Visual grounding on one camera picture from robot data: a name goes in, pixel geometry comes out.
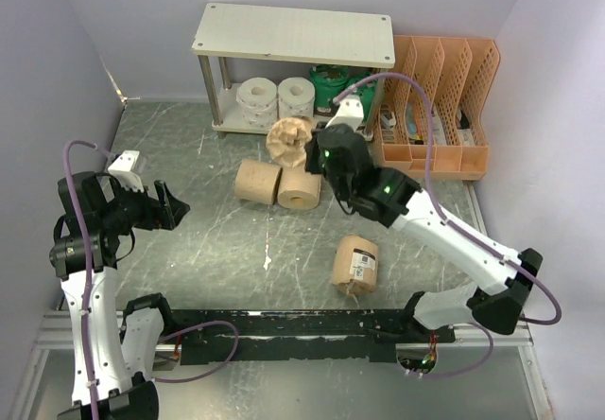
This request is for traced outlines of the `tan paper roll back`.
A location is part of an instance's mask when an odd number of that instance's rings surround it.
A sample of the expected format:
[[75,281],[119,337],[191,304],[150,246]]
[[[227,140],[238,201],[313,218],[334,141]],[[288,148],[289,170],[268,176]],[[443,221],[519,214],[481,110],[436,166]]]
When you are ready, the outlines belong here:
[[284,168],[277,202],[284,208],[310,210],[320,202],[321,176],[306,172],[302,166]]

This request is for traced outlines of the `tan roll with black mark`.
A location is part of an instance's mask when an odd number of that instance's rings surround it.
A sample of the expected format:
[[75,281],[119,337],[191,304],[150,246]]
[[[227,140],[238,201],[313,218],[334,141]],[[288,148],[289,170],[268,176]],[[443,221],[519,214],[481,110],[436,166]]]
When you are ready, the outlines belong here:
[[315,126],[309,117],[280,118],[266,138],[270,158],[282,167],[302,166],[306,161],[305,145],[311,141]]

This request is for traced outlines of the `green torn roll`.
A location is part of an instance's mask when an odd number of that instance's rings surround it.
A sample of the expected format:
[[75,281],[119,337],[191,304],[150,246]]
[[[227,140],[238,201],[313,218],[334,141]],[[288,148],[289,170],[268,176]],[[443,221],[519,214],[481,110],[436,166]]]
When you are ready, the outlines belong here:
[[315,88],[314,113],[332,116],[331,102],[346,88],[349,67],[318,64],[309,69],[309,78]]

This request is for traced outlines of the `green roll with brown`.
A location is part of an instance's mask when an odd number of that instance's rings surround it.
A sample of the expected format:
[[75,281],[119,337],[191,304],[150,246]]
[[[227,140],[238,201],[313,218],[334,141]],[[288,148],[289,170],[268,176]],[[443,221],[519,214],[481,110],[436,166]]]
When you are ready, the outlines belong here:
[[[350,87],[350,86],[356,84],[357,82],[361,81],[362,79],[368,77],[369,75],[370,75],[370,73],[366,72],[366,73],[363,73],[360,75],[352,76],[352,77],[350,77],[349,81],[347,82],[347,86]],[[363,106],[364,118],[362,120],[361,126],[365,126],[368,121],[368,118],[370,115],[370,110],[372,107],[373,98],[375,95],[375,85],[376,85],[376,81],[372,80],[372,81],[369,81],[368,83],[361,85],[354,91],[354,95],[359,96],[361,104]]]

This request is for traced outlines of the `tan roll with label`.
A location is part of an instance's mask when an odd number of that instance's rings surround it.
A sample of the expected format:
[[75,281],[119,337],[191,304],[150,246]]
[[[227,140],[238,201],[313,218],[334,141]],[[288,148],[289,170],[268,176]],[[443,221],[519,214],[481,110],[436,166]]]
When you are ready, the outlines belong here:
[[347,235],[337,246],[331,283],[349,297],[374,292],[377,285],[378,247],[356,235]]

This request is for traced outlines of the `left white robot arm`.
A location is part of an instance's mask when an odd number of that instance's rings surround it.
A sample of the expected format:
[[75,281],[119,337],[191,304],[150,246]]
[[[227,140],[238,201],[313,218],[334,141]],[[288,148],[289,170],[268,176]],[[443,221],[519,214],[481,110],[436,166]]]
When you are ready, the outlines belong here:
[[49,259],[70,313],[75,362],[72,406],[58,417],[156,419],[155,347],[174,337],[177,321],[160,293],[131,300],[117,312],[117,250],[121,236],[137,229],[175,229],[190,207],[163,181],[155,182],[156,194],[149,196],[116,171],[106,176],[113,193],[108,200],[102,176],[84,171],[58,182],[64,213]]

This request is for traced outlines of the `tan paper roll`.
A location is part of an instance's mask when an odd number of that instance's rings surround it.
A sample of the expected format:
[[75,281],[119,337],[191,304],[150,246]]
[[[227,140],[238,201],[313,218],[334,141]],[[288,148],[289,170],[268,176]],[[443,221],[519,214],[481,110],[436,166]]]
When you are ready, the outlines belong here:
[[272,205],[281,179],[280,166],[244,159],[237,171],[234,194],[238,199]]
[[320,202],[321,176],[306,172],[302,166],[284,168],[277,202],[284,208],[310,210]]

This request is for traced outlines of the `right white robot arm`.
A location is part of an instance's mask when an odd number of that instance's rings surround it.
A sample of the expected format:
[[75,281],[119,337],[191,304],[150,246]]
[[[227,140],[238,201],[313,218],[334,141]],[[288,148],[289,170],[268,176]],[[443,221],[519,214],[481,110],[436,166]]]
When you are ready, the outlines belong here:
[[306,170],[322,175],[349,212],[415,237],[470,277],[456,289],[412,296],[401,320],[408,340],[464,323],[513,333],[543,262],[537,251],[497,243],[432,202],[403,172],[376,166],[363,137],[345,124],[314,131],[305,151]]

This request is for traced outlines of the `white dotted paper roll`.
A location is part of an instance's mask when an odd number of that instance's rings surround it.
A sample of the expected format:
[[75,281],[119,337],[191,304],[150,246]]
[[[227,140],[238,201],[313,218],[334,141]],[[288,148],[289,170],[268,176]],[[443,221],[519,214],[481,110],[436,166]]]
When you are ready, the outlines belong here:
[[277,87],[278,115],[286,117],[312,117],[314,115],[315,87],[305,78],[284,79]]

